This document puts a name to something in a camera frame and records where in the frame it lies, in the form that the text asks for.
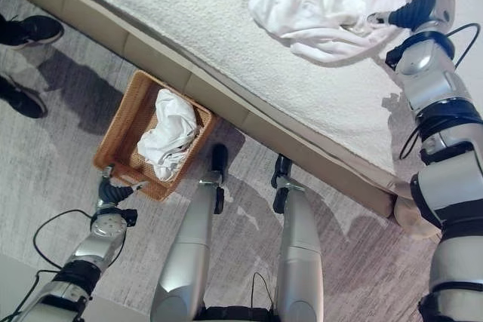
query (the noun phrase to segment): bed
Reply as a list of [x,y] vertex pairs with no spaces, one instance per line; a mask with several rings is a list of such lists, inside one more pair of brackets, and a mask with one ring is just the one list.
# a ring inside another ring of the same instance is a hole
[[[389,216],[410,198],[417,152],[398,160],[414,127],[384,65],[397,33],[356,60],[323,66],[293,55],[251,19],[249,0],[31,0],[366,207]],[[478,22],[457,0],[455,25]],[[455,37],[461,52],[470,34]],[[478,110],[477,43],[459,68]]]

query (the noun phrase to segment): black cable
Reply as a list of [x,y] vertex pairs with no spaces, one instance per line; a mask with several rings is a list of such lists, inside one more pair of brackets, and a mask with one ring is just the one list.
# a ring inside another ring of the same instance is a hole
[[32,294],[32,292],[34,291],[34,289],[37,287],[37,284],[40,281],[40,274],[41,273],[57,273],[57,271],[51,271],[49,269],[40,269],[39,271],[37,271],[35,273],[35,280],[33,282],[33,285],[30,287],[29,292],[27,292],[26,295],[23,297],[22,301],[15,308],[14,313],[8,315],[7,317],[2,318],[0,320],[0,322],[11,322],[14,319],[14,317],[16,317],[17,315],[19,315],[20,313],[22,313],[22,312],[20,312],[20,309],[23,307],[23,305],[25,304],[25,302],[27,301],[27,299],[30,297],[30,295]]
[[124,237],[122,238],[122,244],[121,244],[121,249],[119,249],[117,256],[112,260],[112,262],[109,264],[109,267],[114,264],[116,260],[118,260],[119,256],[121,255],[121,252],[124,248],[124,243],[126,242],[126,233],[124,233]]
[[466,28],[469,28],[469,27],[475,27],[476,28],[476,33],[473,36],[473,39],[471,40],[471,42],[468,44],[468,47],[466,47],[466,50],[463,52],[463,54],[461,55],[461,57],[459,58],[459,60],[456,62],[456,65],[454,66],[455,69],[458,68],[458,66],[460,65],[460,63],[463,61],[464,57],[466,57],[466,55],[468,54],[468,52],[471,49],[471,47],[475,44],[476,39],[480,35],[481,26],[478,23],[468,23],[468,24],[465,24],[464,26],[461,26],[460,28],[457,28],[457,29],[449,32],[446,35],[447,37],[451,37],[452,35],[455,35],[456,33],[461,32],[462,30],[464,30]]
[[18,316],[21,312],[17,312],[16,314],[15,313],[12,313],[12,314],[9,314],[7,317],[3,317],[0,322],[11,322],[14,317]]
[[33,242],[33,247],[35,248],[35,250],[37,251],[37,253],[43,258],[44,261],[46,261],[47,263],[49,263],[50,265],[52,265],[53,267],[55,268],[58,268],[58,269],[61,269],[60,265],[58,265],[57,263],[54,263],[52,262],[48,257],[45,256],[45,254],[43,254],[42,251],[40,251],[40,249],[38,248],[37,246],[37,235],[38,233],[42,230],[42,228],[44,228],[49,222],[52,222],[53,220],[57,219],[58,217],[62,216],[62,215],[66,215],[68,213],[81,213],[83,215],[85,215],[87,218],[91,218],[91,216],[89,214],[87,214],[85,211],[83,210],[80,210],[80,209],[72,209],[72,210],[67,210],[67,211],[64,211],[63,213],[60,213],[60,214],[57,214],[56,216],[50,218],[49,220],[47,220],[46,222],[44,222],[42,225],[40,225],[37,229],[37,231],[35,232],[35,234],[33,235],[33,239],[32,239],[32,242]]
[[267,292],[267,294],[269,295],[269,298],[270,298],[270,303],[271,303],[270,309],[273,309],[273,299],[272,299],[272,296],[270,295],[269,286],[266,284],[265,278],[257,271],[254,273],[254,276],[251,278],[250,308],[254,307],[254,288],[255,288],[255,276],[256,275],[258,275],[260,278],[262,278],[263,284],[265,284],[266,292]]
[[[441,127],[442,125],[450,122],[450,121],[453,121],[455,119],[461,119],[461,120],[465,120],[465,121],[468,121],[470,123],[473,123],[473,124],[483,124],[483,121],[481,119],[478,119],[478,118],[472,118],[472,117],[465,117],[465,116],[457,116],[457,115],[446,115],[446,116],[443,116],[443,119],[434,123],[432,125],[432,128],[439,128]],[[414,149],[414,146],[416,145],[416,141],[417,141],[417,137],[419,136],[419,131],[420,129],[423,127],[423,124],[418,124],[416,126],[416,128],[414,128],[413,132],[411,132],[411,135],[408,137],[408,139],[406,140],[405,142],[405,145],[402,146],[402,149],[401,149],[401,152],[399,152],[399,160],[404,160],[407,156],[409,156],[409,154],[411,153],[411,151],[413,151]],[[405,153],[405,150],[406,148],[408,147],[408,144],[409,142],[414,138],[414,141],[411,145],[411,147],[409,148],[409,150]]]

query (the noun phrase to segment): beige bed base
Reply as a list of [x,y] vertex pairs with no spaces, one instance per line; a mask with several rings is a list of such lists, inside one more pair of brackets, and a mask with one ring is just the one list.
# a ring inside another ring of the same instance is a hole
[[225,85],[93,0],[30,0],[104,47],[167,82],[275,152],[382,216],[395,196],[243,100]]

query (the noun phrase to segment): laundry basket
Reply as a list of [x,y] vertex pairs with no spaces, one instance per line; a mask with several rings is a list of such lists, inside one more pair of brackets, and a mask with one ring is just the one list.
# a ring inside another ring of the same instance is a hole
[[[137,142],[143,133],[151,130],[158,123],[155,101],[159,90],[162,88],[167,88],[192,104],[199,126],[198,136],[189,147],[183,165],[178,173],[167,182],[159,180],[152,165],[145,162],[144,157],[137,153]],[[213,130],[216,120],[216,116],[211,111],[194,100],[180,94],[151,75],[143,71],[136,71],[128,85],[121,105],[97,149],[94,156],[94,166],[103,169],[107,165],[114,164],[113,176],[126,184],[149,181],[142,192],[155,200],[161,201],[172,193],[180,183],[196,153]]]

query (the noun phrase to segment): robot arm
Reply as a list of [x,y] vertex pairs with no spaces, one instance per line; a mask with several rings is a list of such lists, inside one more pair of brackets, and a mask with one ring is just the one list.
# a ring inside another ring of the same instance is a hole
[[432,259],[425,322],[483,321],[483,122],[455,73],[445,35],[454,0],[413,0],[370,21],[410,28],[386,63],[403,85],[422,140],[426,164],[411,180],[421,214],[442,230]]
[[67,263],[46,284],[16,322],[79,322],[102,274],[122,245],[126,228],[134,226],[136,210],[118,209],[118,203],[144,182],[115,187],[110,184],[112,166],[104,169],[99,185],[99,201],[91,220],[91,233],[79,244]]

